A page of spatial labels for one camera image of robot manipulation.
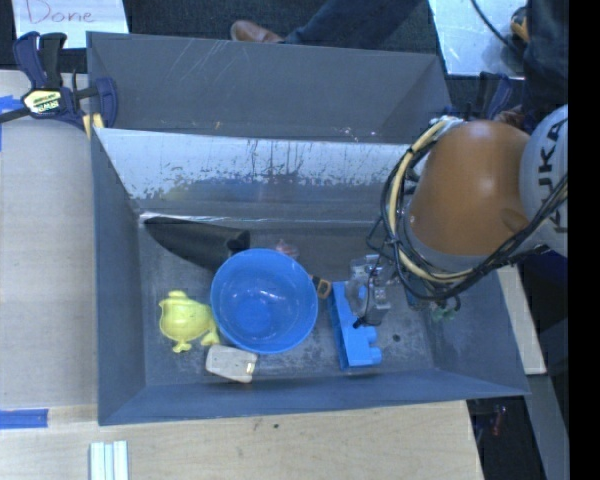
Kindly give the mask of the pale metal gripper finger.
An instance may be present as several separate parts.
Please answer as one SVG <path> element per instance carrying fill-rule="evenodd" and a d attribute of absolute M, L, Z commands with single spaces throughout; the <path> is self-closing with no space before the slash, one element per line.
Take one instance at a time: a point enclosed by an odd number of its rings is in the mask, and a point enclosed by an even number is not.
<path fill-rule="evenodd" d="M 356 320 L 353 327 L 379 326 L 390 309 L 391 303 L 385 287 L 360 286 L 355 298 Z"/>
<path fill-rule="evenodd" d="M 368 303 L 367 283 L 360 279 L 351 279 L 345 282 L 344 292 L 351 312 L 363 316 Z"/>

